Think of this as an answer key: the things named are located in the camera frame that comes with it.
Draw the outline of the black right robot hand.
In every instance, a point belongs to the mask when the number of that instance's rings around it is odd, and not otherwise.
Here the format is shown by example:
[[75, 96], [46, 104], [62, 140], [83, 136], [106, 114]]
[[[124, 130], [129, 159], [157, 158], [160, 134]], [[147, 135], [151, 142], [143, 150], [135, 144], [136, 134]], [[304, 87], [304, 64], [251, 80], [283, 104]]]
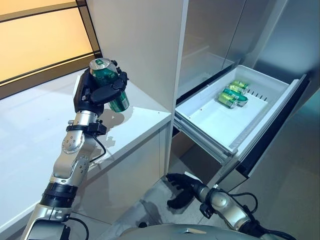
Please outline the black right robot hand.
[[205, 187], [200, 180], [186, 174], [168, 173], [166, 178], [177, 190], [182, 190], [176, 198], [167, 201], [167, 205], [175, 210], [187, 206], [194, 197], [198, 198], [201, 188]]

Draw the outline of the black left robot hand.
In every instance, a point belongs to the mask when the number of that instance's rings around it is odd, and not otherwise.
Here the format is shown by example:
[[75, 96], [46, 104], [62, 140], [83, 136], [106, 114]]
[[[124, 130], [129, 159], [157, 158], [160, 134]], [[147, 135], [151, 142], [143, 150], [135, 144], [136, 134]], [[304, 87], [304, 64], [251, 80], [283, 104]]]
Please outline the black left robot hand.
[[130, 106], [125, 89], [128, 75], [115, 60], [96, 58], [80, 76], [73, 97], [75, 112], [90, 111], [100, 116], [104, 105], [115, 113], [124, 112]]

